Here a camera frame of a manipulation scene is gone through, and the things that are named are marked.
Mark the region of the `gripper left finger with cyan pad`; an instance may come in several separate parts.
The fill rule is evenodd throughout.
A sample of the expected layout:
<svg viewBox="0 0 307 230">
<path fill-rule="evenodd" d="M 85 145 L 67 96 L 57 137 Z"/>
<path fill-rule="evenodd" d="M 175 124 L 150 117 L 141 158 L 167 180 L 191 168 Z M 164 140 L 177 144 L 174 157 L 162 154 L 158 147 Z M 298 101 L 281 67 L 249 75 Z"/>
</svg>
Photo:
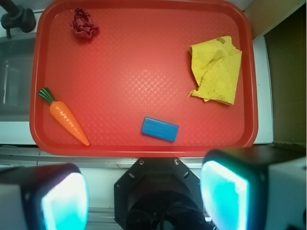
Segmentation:
<svg viewBox="0 0 307 230">
<path fill-rule="evenodd" d="M 89 211 L 86 178 L 71 163 L 2 168 L 2 230 L 83 230 Z"/>
</svg>

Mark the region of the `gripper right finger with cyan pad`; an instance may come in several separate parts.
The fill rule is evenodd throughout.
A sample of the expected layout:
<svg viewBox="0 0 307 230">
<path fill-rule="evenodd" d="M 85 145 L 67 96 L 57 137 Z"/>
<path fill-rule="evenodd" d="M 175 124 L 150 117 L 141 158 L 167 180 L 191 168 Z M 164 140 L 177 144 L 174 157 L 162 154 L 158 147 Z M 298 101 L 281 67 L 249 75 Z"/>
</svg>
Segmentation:
<svg viewBox="0 0 307 230">
<path fill-rule="evenodd" d="M 211 150 L 203 159 L 200 190 L 204 208 L 219 230 L 304 230 L 306 148 Z"/>
</svg>

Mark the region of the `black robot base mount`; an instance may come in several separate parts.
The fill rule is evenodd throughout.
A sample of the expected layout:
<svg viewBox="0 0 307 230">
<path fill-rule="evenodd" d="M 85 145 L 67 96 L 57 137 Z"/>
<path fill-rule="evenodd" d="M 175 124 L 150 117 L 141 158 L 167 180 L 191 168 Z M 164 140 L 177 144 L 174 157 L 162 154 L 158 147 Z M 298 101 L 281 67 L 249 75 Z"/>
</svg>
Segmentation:
<svg viewBox="0 0 307 230">
<path fill-rule="evenodd" d="M 178 158 L 139 158 L 114 184 L 124 230 L 210 230 L 199 178 Z"/>
</svg>

